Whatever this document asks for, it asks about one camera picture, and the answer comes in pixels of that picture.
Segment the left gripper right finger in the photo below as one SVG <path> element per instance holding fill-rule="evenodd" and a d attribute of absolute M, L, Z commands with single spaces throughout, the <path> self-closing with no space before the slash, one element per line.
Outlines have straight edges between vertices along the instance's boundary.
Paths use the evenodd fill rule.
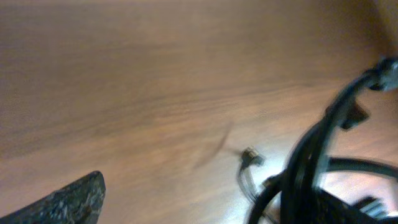
<path fill-rule="evenodd" d="M 377 224 L 386 222 L 386 208 L 380 199 L 364 197 L 348 204 L 325 190 L 303 193 L 282 189 L 282 223 Z"/>

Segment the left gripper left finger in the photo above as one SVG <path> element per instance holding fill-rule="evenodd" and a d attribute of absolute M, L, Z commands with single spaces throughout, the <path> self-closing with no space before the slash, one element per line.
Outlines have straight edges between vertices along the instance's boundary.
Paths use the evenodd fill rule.
<path fill-rule="evenodd" d="M 1 223 L 96 224 L 105 194 L 104 177 L 96 170 L 24 208 L 1 217 Z"/>

